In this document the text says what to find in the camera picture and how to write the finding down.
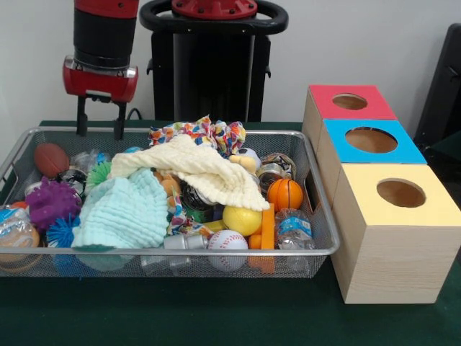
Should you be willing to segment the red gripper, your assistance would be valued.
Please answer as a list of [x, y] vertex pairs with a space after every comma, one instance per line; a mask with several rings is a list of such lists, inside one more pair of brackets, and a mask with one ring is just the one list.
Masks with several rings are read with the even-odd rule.
[[103, 97], [116, 102], [118, 116], [114, 123], [114, 138], [121, 141], [125, 129], [126, 103], [132, 101], [138, 83], [138, 68], [130, 66], [122, 70], [93, 69], [79, 63], [73, 56], [63, 62], [63, 83], [67, 94], [78, 96], [76, 134], [86, 136], [88, 117], [85, 113], [86, 98]]

